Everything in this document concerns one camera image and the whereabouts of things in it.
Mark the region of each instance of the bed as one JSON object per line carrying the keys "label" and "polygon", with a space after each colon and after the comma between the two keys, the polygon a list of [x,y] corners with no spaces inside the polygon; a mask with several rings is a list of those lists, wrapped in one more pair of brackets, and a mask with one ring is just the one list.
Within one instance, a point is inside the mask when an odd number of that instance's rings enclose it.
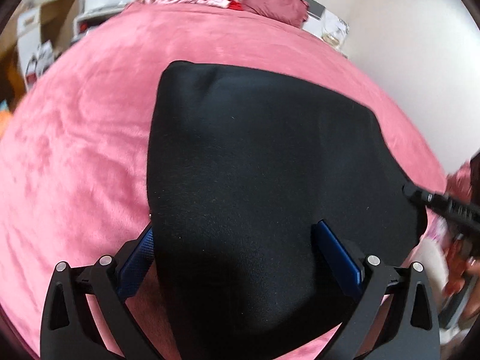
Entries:
{"label": "bed", "polygon": [[[258,68],[340,92],[373,110],[414,183],[445,190],[442,167],[395,102],[306,31],[249,12],[132,4],[52,66],[0,141],[0,305],[36,354],[55,264],[85,266],[114,254],[149,221],[150,122],[158,79],[174,60]],[[127,304],[159,352],[180,359],[155,268]],[[94,301],[91,307],[95,313]],[[313,359],[332,333],[282,358]]]}

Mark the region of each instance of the silver screw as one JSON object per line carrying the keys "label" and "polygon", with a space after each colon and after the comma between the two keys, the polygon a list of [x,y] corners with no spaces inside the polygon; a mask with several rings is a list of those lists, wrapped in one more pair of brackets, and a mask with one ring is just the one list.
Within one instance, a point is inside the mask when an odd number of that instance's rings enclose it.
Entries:
{"label": "silver screw", "polygon": [[417,272],[423,271],[423,265],[420,264],[418,261],[413,263],[413,269],[415,269]]}
{"label": "silver screw", "polygon": [[62,262],[59,262],[59,263],[57,264],[57,266],[55,267],[55,269],[56,269],[57,271],[61,272],[61,271],[64,271],[66,267],[67,267],[67,263],[62,261]]}
{"label": "silver screw", "polygon": [[377,266],[380,264],[380,259],[377,256],[368,256],[367,261],[369,264],[373,266]]}
{"label": "silver screw", "polygon": [[107,266],[112,262],[112,256],[103,256],[100,258],[100,265]]}

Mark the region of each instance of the pink pillow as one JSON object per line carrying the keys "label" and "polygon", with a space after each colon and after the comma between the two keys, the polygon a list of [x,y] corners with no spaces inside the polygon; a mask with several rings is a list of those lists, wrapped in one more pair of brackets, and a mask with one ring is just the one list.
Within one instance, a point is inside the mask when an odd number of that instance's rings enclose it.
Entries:
{"label": "pink pillow", "polygon": [[301,28],[308,19],[308,3],[303,0],[238,0],[247,12],[256,13]]}

